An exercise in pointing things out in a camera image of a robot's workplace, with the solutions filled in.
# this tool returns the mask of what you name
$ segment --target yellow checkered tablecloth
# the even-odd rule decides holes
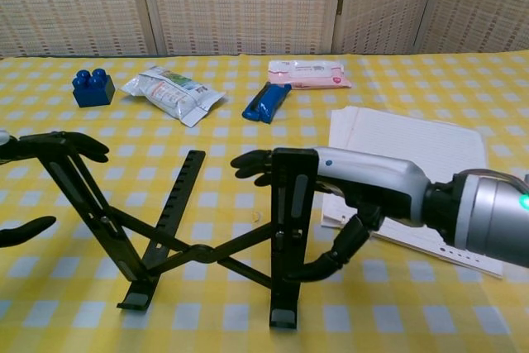
[[[178,237],[213,246],[269,220],[269,189],[235,179],[230,159],[258,147],[325,145],[331,110],[346,105],[477,129],[492,168],[528,172],[529,51],[319,58],[343,62],[354,87],[291,92],[271,125],[241,117],[270,57],[7,59],[0,128],[82,131],[104,142],[110,161],[86,160],[93,176],[111,205],[153,224],[187,151],[205,150]],[[226,91],[226,100],[194,128],[118,91],[108,107],[74,101],[78,69],[104,68],[119,87],[154,64]],[[0,351],[529,351],[527,270],[508,265],[494,279],[376,240],[339,274],[302,286],[297,332],[271,331],[269,291],[219,265],[172,270],[146,313],[125,312],[116,303],[128,283],[38,161],[4,165],[0,178],[1,228],[58,219],[0,252]],[[308,259],[335,233],[319,226],[320,211],[317,195]],[[145,239],[131,240],[145,249]],[[269,272],[269,244],[236,258]]]

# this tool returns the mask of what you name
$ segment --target wicker screen panel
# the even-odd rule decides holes
[[[421,52],[529,49],[529,0],[433,0]]]
[[[336,18],[335,53],[409,53],[426,0],[344,0]]]
[[[156,52],[145,0],[1,2],[2,56],[147,55]]]
[[[170,55],[331,51],[337,0],[155,1]]]

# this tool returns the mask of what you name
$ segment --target blue duplo brick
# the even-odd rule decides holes
[[[98,107],[110,105],[116,89],[105,69],[94,69],[92,76],[81,69],[72,81],[74,97],[79,107]]]

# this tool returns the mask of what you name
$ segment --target white paper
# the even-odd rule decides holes
[[[484,142],[477,131],[368,108],[333,111],[329,146],[411,160],[432,182],[448,182],[464,169],[487,168]],[[354,214],[343,198],[324,195],[323,226],[342,227]],[[405,227],[386,219],[375,235],[495,276],[503,272],[501,261],[447,246],[426,227]]]

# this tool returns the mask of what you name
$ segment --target pink package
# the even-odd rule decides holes
[[[270,61],[268,80],[272,84],[289,83],[296,89],[351,87],[342,64],[322,60]]]

